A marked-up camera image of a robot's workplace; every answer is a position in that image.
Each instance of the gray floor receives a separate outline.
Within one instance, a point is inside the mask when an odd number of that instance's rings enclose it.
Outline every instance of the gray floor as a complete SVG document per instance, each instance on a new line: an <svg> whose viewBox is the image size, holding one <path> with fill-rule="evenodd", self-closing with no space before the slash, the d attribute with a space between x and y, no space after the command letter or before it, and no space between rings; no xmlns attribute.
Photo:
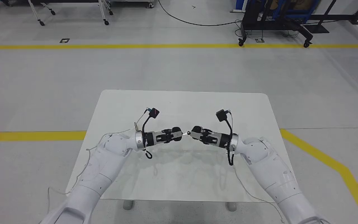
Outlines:
<svg viewBox="0 0 358 224"><path fill-rule="evenodd" d="M216 24L242 18L233 2L166 1L180 18ZM235 25L193 27L159 8L114 8L105 26L97 4L28 7L0 4L0 45L237 43ZM330 34L315 44L358 44L358 27L325 24ZM266 43L303 43L282 32L264 32ZM253 32L255 43L261 32ZM71 49L0 50L0 131L86 130L104 89L263 92L280 128L345 164L358 179L358 49ZM46 214L49 185L64 190L81 141L0 142L0 223L38 223ZM338 173L285 142L297 180L332 223L355 223L357 204ZM51 206L64 199L52 194ZM92 223L280 223L262 203L101 200Z"/></svg>

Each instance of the black equipment stand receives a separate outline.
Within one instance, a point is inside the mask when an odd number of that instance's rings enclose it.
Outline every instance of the black equipment stand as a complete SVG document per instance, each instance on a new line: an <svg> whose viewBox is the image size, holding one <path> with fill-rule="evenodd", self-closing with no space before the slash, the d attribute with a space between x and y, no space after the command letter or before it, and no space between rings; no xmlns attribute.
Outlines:
<svg viewBox="0 0 358 224"><path fill-rule="evenodd" d="M247 39L247 34L245 30L292 30L301 33L306 38L303 47L309 47L313 35L304 27L302 27L300 23L285 17L286 12L289 9L291 0L286 1L283 6L283 9L280 12L279 18L273 21L266 21L266 18L270 13L270 7L272 5L272 2L273 0L267 0L260 21L258 21L257 18L261 10L262 3L259 1L251 1L250 4L246 7L246 12L240 25L242 39L239 38L239 46L243 46Z"/></svg>
<svg viewBox="0 0 358 224"><path fill-rule="evenodd" d="M305 25L304 27L311 33L311 34L327 34L329 31L322 26L324 20L327 19L328 13L332 9L333 5L336 3L337 0L333 0L331 4L328 6L326 12L324 13L322 19L319 21L317 25Z"/></svg>

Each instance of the yellow tape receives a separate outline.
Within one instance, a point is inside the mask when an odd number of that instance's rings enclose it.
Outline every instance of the yellow tape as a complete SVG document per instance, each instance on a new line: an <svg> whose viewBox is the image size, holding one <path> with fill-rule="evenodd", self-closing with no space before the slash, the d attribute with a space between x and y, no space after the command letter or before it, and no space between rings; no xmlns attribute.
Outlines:
<svg viewBox="0 0 358 224"><path fill-rule="evenodd" d="M304 142L303 140L299 139L298 137L296 137L295 135L291 134L290 132L284 129L281 129L281 135L283 138L285 138L287 141L291 142L292 144L296 145L301 150L307 152L317 160L326 164L330 168L336 170L343 178L343 181L347 185L348 190L351 192L355 202L358 204L358 183L355 180L351 171L345 165L334 160L333 158L329 157L327 154L324 154L317 148L311 146L307 142Z"/></svg>
<svg viewBox="0 0 358 224"><path fill-rule="evenodd" d="M0 142L84 140L86 131L77 132L0 132Z"/></svg>
<svg viewBox="0 0 358 224"><path fill-rule="evenodd" d="M15 141L82 141L86 135L86 131L74 132L0 132L0 142L15 142ZM358 183L355 180L351 171L340 162L329 157L327 154L321 152L319 149L304 142L297 136L290 132L281 129L283 138L296 145L303 151L307 152L317 160L336 170L343 178L355 202L358 204Z"/></svg>
<svg viewBox="0 0 358 224"><path fill-rule="evenodd" d="M145 49L145 48L241 48L238 44L94 44L0 45L0 50L47 49ZM302 44L245 44L243 48L303 48ZM358 44L312 44L310 48L358 48Z"/></svg>

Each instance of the tabletop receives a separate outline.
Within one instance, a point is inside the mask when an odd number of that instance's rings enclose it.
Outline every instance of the tabletop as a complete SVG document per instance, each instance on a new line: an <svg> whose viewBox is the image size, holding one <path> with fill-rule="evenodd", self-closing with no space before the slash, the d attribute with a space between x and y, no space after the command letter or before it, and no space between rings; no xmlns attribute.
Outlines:
<svg viewBox="0 0 358 224"><path fill-rule="evenodd" d="M147 107L160 111L157 118L150 119L145 126L147 132L173 127L186 132L199 125L215 132L229 133L227 124L220 123L215 115L220 109L229 109L233 114L234 133L241 135L242 139L264 136L292 170L265 94L104 90L66 191L71 189L88 160L86 148L95 146L105 133L133 128ZM139 122L140 127L146 117ZM134 131L125 134L131 136ZM234 158L235 174L234 168L228 164L225 149L184 136L180 142L159 144L147 150L153 158L147 159L142 151L132 152L102 199L258 202L245 192L238 176L252 195L273 202L239 155Z"/></svg>

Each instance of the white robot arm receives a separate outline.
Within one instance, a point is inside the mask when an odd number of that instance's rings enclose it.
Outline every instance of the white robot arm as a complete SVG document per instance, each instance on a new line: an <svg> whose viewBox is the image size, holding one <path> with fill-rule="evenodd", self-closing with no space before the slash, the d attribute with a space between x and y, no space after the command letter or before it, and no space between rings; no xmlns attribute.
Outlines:
<svg viewBox="0 0 358 224"><path fill-rule="evenodd" d="M230 111L219 111L216 114L219 121L227 121L227 113ZM277 203L290 224L320 223L324 220L303 195L292 172L267 140L249 138L242 141L229 127L230 134L213 132L200 126L195 126L189 134L204 144L225 148L230 165L233 165L233 155L230 158L230 153L240 154L257 182Z"/></svg>
<svg viewBox="0 0 358 224"><path fill-rule="evenodd" d="M156 118L159 113L155 108L149 111L149 118ZM92 212L97 202L115 181L133 150L138 152L148 146L180 141L181 138L182 132L178 127L160 132L144 132L144 125L142 131L136 131L131 137L122 133L104 135L69 197L58 208L52 210L41 224L91 223ZM152 158L148 151L146 156Z"/></svg>

